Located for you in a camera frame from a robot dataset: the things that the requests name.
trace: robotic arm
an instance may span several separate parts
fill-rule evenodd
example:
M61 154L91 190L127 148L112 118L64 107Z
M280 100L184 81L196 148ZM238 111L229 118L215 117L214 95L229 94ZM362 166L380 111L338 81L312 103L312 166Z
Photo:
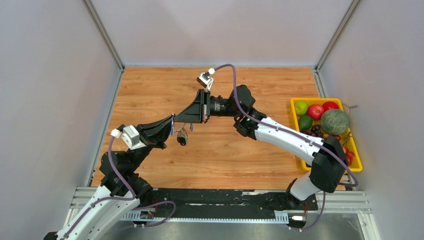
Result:
M48 233L44 240L99 239L128 211L150 204L152 187L134 171L152 149L167 147L165 141L174 122L206 123L211 117L233 117L233 126L242 136L274 144L305 160L311 166L311 171L290 183L285 199L282 200L285 208L295 209L316 192L335 191L345 168L321 147L330 150L347 165L348 161L337 139L329 137L324 140L308 136L279 124L253 107L255 99L246 85L236 87L237 97L234 96L234 91L228 98L211 96L210 90L214 81L211 75L214 73L215 70L211 68L197 77L204 89L197 91L194 101L181 113L149 124L121 125L114 129L111 135L122 138L129 149L111 151L112 144L109 145L111 157L109 158L106 152L101 158L99 168L105 177L91 201L69 225L58 232ZM243 114L240 108L254 120ZM116 170L133 192L129 191Z

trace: green apple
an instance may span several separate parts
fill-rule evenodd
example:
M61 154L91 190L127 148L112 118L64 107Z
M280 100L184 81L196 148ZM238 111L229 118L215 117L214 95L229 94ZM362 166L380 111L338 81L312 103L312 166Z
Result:
M304 101L297 101L294 104L294 109L296 111L296 115L304 115L308 111L308 104Z

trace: gray floor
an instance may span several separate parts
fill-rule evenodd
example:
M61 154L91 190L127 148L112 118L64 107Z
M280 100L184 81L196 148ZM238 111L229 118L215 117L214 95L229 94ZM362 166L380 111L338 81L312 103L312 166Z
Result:
M317 214L309 214L307 226ZM113 229L131 225L120 221ZM151 228L129 229L104 236L102 240L363 240L356 214L325 214L315 228L295 232L286 225L247 223L167 222Z

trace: wood grain surface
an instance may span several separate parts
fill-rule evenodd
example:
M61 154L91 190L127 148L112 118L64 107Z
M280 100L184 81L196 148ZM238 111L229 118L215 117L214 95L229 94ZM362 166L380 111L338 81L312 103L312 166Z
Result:
M196 78L205 71L197 67L126 68L102 153L107 151L113 128L151 123L182 111L201 88ZM231 68L220 69L213 77L211 95L228 98L233 89ZM241 84L250 89L258 111L290 127L290 99L318 97L309 68L237 68L237 85ZM293 154L243 137L233 124L232 117L195 124L186 146L169 136L168 147L154 149L137 173L154 188L211 189L286 189L294 178L305 174ZM117 139L112 149L127 147ZM102 178L97 170L92 186L98 186Z

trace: bunch of grapes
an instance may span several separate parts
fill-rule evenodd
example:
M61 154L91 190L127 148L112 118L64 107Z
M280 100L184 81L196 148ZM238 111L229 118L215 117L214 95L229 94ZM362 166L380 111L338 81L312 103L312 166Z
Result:
M318 138L323 138L324 134L321 131L321 125L317 124L317 125L313 125L310 130L306 129L301 131L301 133L312 136L312 137L318 137Z

